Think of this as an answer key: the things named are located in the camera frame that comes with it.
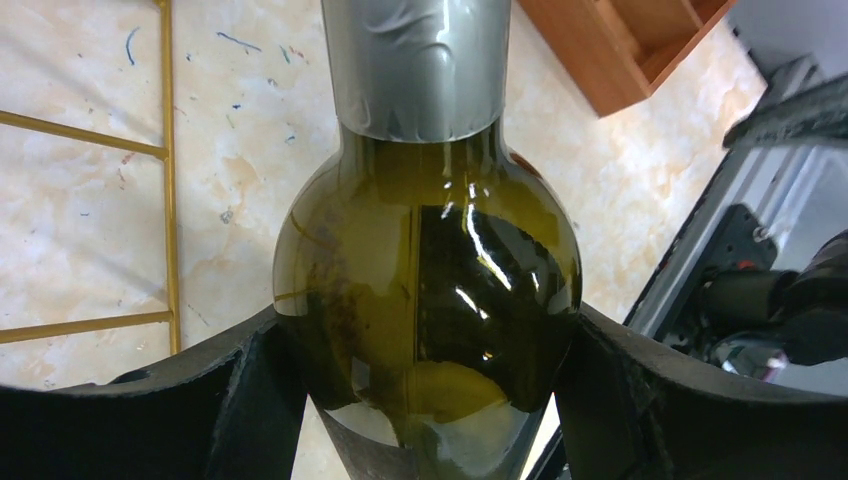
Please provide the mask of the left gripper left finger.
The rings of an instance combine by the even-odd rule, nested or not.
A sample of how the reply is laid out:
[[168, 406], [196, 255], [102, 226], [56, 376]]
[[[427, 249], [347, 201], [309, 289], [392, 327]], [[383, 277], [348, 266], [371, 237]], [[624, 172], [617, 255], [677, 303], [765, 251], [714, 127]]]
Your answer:
[[306, 391], [272, 308], [104, 385], [1, 390], [5, 479], [287, 479]]

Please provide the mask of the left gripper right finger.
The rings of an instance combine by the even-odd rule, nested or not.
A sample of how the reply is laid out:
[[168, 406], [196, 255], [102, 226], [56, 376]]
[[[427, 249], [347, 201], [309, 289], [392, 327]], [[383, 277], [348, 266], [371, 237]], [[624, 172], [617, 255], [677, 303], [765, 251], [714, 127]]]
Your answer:
[[555, 390], [575, 479], [843, 479], [847, 401], [688, 357], [583, 306]]

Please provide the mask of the brown wine bottle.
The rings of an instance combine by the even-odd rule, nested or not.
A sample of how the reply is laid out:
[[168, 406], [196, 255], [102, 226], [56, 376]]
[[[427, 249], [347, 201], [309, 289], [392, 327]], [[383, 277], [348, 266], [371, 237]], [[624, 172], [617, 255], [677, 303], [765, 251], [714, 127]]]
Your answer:
[[507, 1], [325, 1], [340, 147], [274, 308], [353, 479], [517, 479], [581, 304], [572, 225], [504, 141]]

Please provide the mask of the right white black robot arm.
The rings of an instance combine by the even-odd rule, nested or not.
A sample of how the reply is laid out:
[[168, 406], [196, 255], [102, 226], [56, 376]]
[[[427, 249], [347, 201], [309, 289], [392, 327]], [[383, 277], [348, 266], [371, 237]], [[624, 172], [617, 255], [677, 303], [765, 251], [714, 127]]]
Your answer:
[[802, 271], [715, 273], [699, 294], [713, 340], [705, 361], [773, 383], [791, 366], [847, 358], [847, 232], [829, 239]]

